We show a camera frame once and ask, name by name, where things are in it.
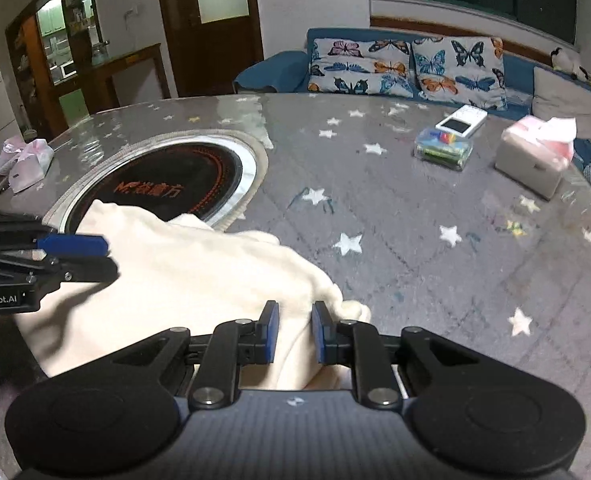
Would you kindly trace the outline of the left butterfly print pillow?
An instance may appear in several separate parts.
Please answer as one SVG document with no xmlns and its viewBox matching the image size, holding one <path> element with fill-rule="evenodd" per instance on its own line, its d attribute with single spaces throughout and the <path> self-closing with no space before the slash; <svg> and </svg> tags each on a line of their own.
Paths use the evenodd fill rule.
<svg viewBox="0 0 591 480">
<path fill-rule="evenodd" d="M 413 98 L 417 88 L 410 45 L 397 39 L 315 39 L 307 89 L 353 96 Z"/>
</svg>

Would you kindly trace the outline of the black white plush toy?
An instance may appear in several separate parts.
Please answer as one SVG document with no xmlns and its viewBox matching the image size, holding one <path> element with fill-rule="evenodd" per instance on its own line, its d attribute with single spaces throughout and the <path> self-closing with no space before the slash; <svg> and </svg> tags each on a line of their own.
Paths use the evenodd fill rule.
<svg viewBox="0 0 591 480">
<path fill-rule="evenodd" d="M 570 76 L 573 80 L 586 80 L 586 70 L 564 48 L 557 47 L 552 50 L 550 59 L 554 70 Z"/>
</svg>

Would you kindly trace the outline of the white tissue box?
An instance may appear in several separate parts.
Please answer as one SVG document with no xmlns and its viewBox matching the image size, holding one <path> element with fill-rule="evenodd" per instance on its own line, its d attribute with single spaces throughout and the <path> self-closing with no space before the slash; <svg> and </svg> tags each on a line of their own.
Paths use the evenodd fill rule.
<svg viewBox="0 0 591 480">
<path fill-rule="evenodd" d="M 501 133 L 495 168 L 551 200 L 574 155 L 574 118 L 542 120 L 527 115 Z"/>
</svg>

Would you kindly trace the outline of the pink white tissue pack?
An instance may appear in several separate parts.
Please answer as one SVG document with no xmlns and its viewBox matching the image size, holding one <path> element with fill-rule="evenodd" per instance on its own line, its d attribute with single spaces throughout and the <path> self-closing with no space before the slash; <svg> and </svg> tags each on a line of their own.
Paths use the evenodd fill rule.
<svg viewBox="0 0 591 480">
<path fill-rule="evenodd" d="M 44 180 L 53 155 L 53 149 L 44 139 L 36 139 L 27 144 L 9 172 L 9 185 L 12 192 L 21 193 Z"/>
</svg>

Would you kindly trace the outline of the clear box colourful items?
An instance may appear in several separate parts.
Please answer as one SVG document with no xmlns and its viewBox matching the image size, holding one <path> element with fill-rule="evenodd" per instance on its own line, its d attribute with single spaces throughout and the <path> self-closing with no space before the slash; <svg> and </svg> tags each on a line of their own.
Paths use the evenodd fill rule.
<svg viewBox="0 0 591 480">
<path fill-rule="evenodd" d="M 433 128 L 424 128 L 414 146 L 417 158 L 457 171 L 465 168 L 472 152 L 473 142 L 469 139 Z"/>
</svg>

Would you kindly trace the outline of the white plastic bag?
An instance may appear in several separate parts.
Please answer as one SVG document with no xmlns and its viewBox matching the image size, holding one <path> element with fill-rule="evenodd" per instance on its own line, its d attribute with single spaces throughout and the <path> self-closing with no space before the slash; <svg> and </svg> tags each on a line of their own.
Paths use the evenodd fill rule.
<svg viewBox="0 0 591 480">
<path fill-rule="evenodd" d="M 18 160 L 18 156 L 26 148 L 22 134 L 4 140 L 0 151 L 0 176 L 7 176 Z"/>
</svg>

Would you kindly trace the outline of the blue sofa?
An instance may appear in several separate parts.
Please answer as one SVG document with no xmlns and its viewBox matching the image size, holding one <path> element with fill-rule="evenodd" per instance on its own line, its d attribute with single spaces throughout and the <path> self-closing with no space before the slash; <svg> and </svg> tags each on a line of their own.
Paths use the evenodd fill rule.
<svg viewBox="0 0 591 480">
<path fill-rule="evenodd" d="M 574 163 L 591 182 L 591 81 L 560 48 L 543 64 L 509 52 L 499 37 L 312 28 L 304 49 L 247 68 L 233 88 L 361 94 L 364 82 L 376 96 L 471 105 L 511 120 L 571 117 L 577 125 Z"/>
</svg>

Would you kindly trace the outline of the white microwave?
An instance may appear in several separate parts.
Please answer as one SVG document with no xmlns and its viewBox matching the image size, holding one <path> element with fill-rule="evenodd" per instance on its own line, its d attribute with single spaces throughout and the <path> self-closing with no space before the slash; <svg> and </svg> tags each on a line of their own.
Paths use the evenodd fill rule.
<svg viewBox="0 0 591 480">
<path fill-rule="evenodd" d="M 74 76 L 76 74 L 75 63 L 73 61 L 65 62 L 60 65 L 60 70 L 63 79 Z"/>
</svg>

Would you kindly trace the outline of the wooden shelf cabinet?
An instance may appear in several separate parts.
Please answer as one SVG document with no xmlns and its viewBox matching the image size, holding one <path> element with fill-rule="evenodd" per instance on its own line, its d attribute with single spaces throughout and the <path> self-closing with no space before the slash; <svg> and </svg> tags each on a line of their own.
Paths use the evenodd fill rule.
<svg viewBox="0 0 591 480">
<path fill-rule="evenodd" d="M 96 0 L 32 0 L 7 27 L 6 39 L 30 128 L 52 139 L 88 114 L 76 78 L 102 41 Z M 63 79 L 60 65 L 68 61 L 76 74 Z"/>
</svg>

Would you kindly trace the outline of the white flat device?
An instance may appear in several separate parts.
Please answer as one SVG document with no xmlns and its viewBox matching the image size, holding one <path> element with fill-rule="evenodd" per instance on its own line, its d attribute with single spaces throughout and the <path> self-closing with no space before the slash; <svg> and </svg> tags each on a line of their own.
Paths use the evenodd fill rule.
<svg viewBox="0 0 591 480">
<path fill-rule="evenodd" d="M 455 110 L 454 113 L 438 122 L 435 125 L 435 129 L 440 132 L 452 133 L 462 138 L 470 138 L 475 131 L 480 129 L 486 118 L 486 110 L 472 105 L 463 105 L 458 110 Z"/>
</svg>

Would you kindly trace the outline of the dark wooden door frame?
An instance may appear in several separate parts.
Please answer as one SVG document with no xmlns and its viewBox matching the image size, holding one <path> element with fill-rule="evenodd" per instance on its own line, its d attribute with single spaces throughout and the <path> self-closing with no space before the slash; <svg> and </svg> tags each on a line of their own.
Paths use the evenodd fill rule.
<svg viewBox="0 0 591 480">
<path fill-rule="evenodd" d="M 180 96 L 234 91 L 242 70 L 264 58 L 257 0 L 160 0 Z"/>
</svg>

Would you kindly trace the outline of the black round induction cooktop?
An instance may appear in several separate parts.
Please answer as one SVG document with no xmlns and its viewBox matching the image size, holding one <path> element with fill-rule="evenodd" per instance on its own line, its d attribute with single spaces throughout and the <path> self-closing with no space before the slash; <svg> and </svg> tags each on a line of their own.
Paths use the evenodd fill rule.
<svg viewBox="0 0 591 480">
<path fill-rule="evenodd" d="M 210 218 L 242 177 L 239 156 L 210 143 L 181 143 L 143 154 L 100 179 L 82 194 L 66 220 L 77 231 L 92 203 L 146 209 L 163 221 L 182 214 Z"/>
</svg>

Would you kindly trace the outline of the cream beige garment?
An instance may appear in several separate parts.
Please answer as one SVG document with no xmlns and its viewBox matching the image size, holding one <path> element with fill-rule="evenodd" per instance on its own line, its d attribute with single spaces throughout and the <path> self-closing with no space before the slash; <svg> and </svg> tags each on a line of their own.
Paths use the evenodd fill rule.
<svg viewBox="0 0 591 480">
<path fill-rule="evenodd" d="M 279 304 L 274 362 L 242 370 L 248 388 L 337 388 L 341 367 L 316 359 L 311 312 L 322 301 L 335 321 L 370 322 L 370 309 L 346 300 L 314 263 L 260 231 L 217 232 L 185 214 L 164 222 L 151 212 L 96 200 L 79 233 L 103 236 L 120 271 L 110 284 L 66 283 L 35 313 L 16 316 L 41 369 L 54 376 L 173 327 L 195 335 L 224 322 L 256 320 Z"/>
</svg>

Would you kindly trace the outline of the butterfly print pillow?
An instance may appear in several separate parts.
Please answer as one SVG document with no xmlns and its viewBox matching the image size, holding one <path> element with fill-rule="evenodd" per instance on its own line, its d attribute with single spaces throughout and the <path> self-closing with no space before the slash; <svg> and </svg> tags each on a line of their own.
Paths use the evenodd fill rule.
<svg viewBox="0 0 591 480">
<path fill-rule="evenodd" d="M 413 41 L 420 96 L 434 102 L 505 110 L 504 43 L 499 37 Z"/>
<path fill-rule="evenodd" d="M 353 96 L 413 98 L 417 88 L 410 45 L 397 39 L 315 39 L 307 89 Z"/>
</svg>

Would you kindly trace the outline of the grey plain cushion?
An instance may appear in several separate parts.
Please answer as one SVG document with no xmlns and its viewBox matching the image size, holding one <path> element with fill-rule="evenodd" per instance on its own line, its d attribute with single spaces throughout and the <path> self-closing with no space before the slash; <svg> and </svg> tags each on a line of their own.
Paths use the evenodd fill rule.
<svg viewBox="0 0 591 480">
<path fill-rule="evenodd" d="M 591 141 L 591 92 L 550 70 L 533 70 L 533 115 L 539 119 L 574 118 L 577 137 Z"/>
</svg>

